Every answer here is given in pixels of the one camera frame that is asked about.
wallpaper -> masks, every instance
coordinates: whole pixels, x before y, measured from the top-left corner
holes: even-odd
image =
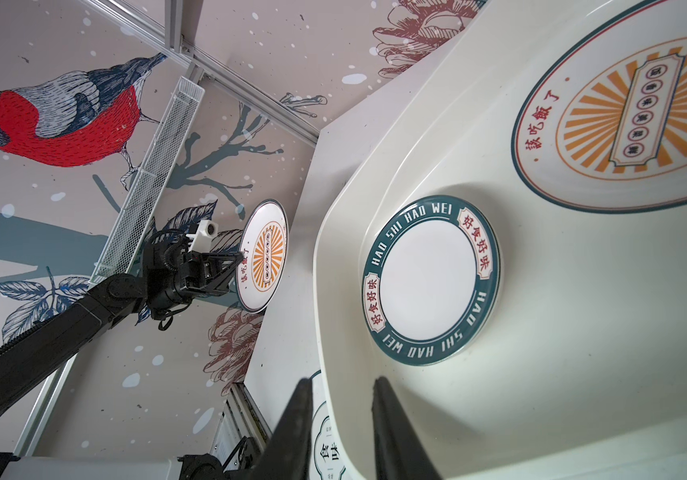
[[[128,0],[165,24],[164,0]],[[462,32],[485,0],[186,2],[185,38],[318,128]]]
[[[0,346],[87,289],[182,68],[79,2],[0,0]],[[0,420],[9,451],[36,392]]]
[[[314,149],[213,83],[201,85],[204,100],[154,228],[212,218],[220,232],[213,250],[234,251],[263,200],[278,200],[292,222]],[[240,310],[233,293],[195,300],[165,332],[146,315],[128,317],[80,352],[37,455],[206,452],[222,396],[244,378],[262,321]]]

white plate center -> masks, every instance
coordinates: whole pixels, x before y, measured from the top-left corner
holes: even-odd
[[[429,340],[458,321],[474,293],[475,259],[464,233],[444,220],[407,230],[383,264],[383,313],[402,336]]]

red bird breast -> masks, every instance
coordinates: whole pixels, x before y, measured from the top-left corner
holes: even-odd
[[[84,128],[56,138],[42,138],[36,132],[40,112],[14,91],[0,94],[0,128],[10,142],[0,147],[43,164],[76,167],[118,153],[133,135],[141,117],[136,89],[127,88],[112,105]]]

red flower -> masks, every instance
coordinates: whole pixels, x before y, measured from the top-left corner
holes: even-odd
[[[389,13],[389,23],[396,28],[373,30],[381,41],[378,54],[392,65],[378,74],[395,78],[405,72],[462,32],[484,4],[485,0],[399,0]]]
[[[244,380],[263,319],[232,305],[210,327],[208,336],[213,344],[209,354],[215,358],[202,371],[210,373],[214,382],[226,382],[222,396],[228,394],[232,383]]]

plate with black lettering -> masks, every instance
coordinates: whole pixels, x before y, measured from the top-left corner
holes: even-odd
[[[487,320],[500,271],[482,212],[445,195],[417,200],[387,222],[370,248],[362,279],[370,335],[407,365],[445,360]]]

